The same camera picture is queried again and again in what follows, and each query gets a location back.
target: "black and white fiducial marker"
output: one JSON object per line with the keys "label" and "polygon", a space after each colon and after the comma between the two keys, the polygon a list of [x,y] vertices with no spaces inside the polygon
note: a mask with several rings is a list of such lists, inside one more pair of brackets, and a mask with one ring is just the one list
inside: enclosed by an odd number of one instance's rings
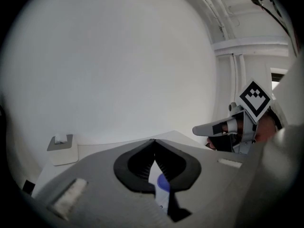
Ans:
{"label": "black and white fiducial marker", "polygon": [[272,97],[251,79],[240,92],[237,102],[248,111],[255,122],[258,122],[271,105]]}

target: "black rubber opening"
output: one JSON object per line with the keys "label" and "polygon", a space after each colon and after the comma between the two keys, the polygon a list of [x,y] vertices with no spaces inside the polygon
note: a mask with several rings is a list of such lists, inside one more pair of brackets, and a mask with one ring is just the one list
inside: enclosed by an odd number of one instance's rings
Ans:
{"label": "black rubber opening", "polygon": [[148,182],[154,160],[170,184],[168,216],[177,222],[191,213],[179,207],[175,193],[193,185],[201,172],[200,163],[161,140],[150,139],[119,156],[114,163],[114,173],[129,190],[155,195],[154,185]]}

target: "tissue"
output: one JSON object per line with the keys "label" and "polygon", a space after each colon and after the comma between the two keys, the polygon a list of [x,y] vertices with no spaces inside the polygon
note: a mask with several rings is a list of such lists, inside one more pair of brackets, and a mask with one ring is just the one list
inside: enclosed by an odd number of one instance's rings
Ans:
{"label": "tissue", "polygon": [[67,135],[62,133],[55,134],[55,144],[61,144],[67,142]]}

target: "ceiling pipe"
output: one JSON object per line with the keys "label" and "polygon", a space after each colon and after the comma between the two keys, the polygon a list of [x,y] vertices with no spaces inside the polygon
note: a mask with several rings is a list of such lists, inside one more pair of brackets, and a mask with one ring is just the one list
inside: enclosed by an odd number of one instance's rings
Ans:
{"label": "ceiling pipe", "polygon": [[230,102],[235,102],[236,98],[236,66],[234,64],[233,55],[229,56],[230,59],[230,71],[231,71],[231,95]]}
{"label": "ceiling pipe", "polygon": [[243,54],[239,55],[239,63],[241,69],[241,89],[243,89],[246,85],[246,67]]}
{"label": "ceiling pipe", "polygon": [[212,3],[211,0],[202,0],[204,2],[204,4],[207,6],[207,8],[210,10],[210,12],[212,13],[212,15],[214,16],[214,18],[217,20],[219,26],[221,27],[222,29],[222,32],[224,34],[224,38],[225,40],[229,39],[229,35],[227,33],[227,30],[225,28],[225,25],[218,13],[218,11],[216,10],[214,4]]}
{"label": "ceiling pipe", "polygon": [[229,16],[229,14],[227,12],[227,9],[226,9],[226,6],[225,6],[223,0],[216,0],[216,2],[219,4],[220,8],[222,9],[222,11],[223,11],[223,13],[224,13],[224,15],[225,15],[225,17],[226,17],[226,19],[227,19],[230,27],[231,27],[231,33],[232,33],[232,35],[230,36],[230,38],[235,38],[234,24],[232,23],[232,21],[230,19],[230,16]]}
{"label": "ceiling pipe", "polygon": [[288,47],[285,45],[245,45],[214,50],[216,56],[222,55],[265,55],[288,57]]}
{"label": "ceiling pipe", "polygon": [[288,40],[282,36],[255,36],[255,37],[241,37],[237,39],[225,40],[214,43],[212,48],[214,50],[247,46],[247,45],[283,45],[288,47]]}
{"label": "ceiling pipe", "polygon": [[233,55],[233,65],[234,65],[235,72],[236,72],[236,77],[235,77],[235,84],[236,84],[235,98],[236,98],[236,96],[238,94],[238,91],[239,91],[239,87],[238,87],[238,62],[237,62],[236,55]]}

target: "gray surface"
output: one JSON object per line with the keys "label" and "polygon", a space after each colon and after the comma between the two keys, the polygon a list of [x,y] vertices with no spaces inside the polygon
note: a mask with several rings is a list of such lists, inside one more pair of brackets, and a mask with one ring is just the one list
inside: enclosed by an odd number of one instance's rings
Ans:
{"label": "gray surface", "polygon": [[70,149],[72,147],[73,135],[68,134],[66,138],[67,142],[55,144],[55,137],[53,137],[48,145],[47,151]]}
{"label": "gray surface", "polygon": [[[207,151],[163,140],[196,157],[202,172],[187,191],[176,193],[192,215],[173,223],[154,196],[129,191],[115,177],[116,158],[146,141],[92,154],[54,178],[37,195],[47,207],[75,178],[89,182],[69,215],[79,227],[246,227],[275,206],[292,186],[303,156],[304,126],[279,131],[267,143],[254,144],[248,155]],[[242,162],[240,168],[219,158]]]}
{"label": "gray surface", "polygon": [[113,165],[122,153],[145,143],[139,141],[98,152],[82,159],[54,178],[36,196],[47,207],[75,178],[88,186],[69,215],[80,227],[164,227],[172,221],[158,207],[152,194],[134,193],[115,176]]}
{"label": "gray surface", "polygon": [[[144,139],[137,139],[137,140],[132,140],[128,142],[118,142],[118,143],[109,143],[109,144],[100,144],[100,145],[78,145],[78,156],[79,160],[82,160],[88,155],[100,152],[100,151],[105,151],[109,150],[112,148],[117,148],[119,146],[125,145],[127,143],[133,143],[141,140],[148,140],[148,139],[166,139],[166,140],[171,140],[174,142],[190,145],[193,147],[197,148],[203,148],[211,151],[209,148],[205,147],[204,145],[199,144],[198,142],[194,141],[193,139],[186,137],[185,135],[181,134],[178,131],[170,131],[167,133],[162,133],[159,135],[155,136],[150,136],[146,137]],[[59,165],[59,166],[54,166],[50,159],[48,159],[46,165],[44,166],[37,182],[34,187],[32,197],[36,197],[37,194],[40,192],[40,190],[53,178],[58,176],[59,174],[63,173],[67,169],[69,169],[71,166],[75,165],[75,163],[71,164],[66,164],[66,165]]]}
{"label": "gray surface", "polygon": [[301,50],[295,64],[274,89],[277,103],[289,125],[304,123],[304,50]]}

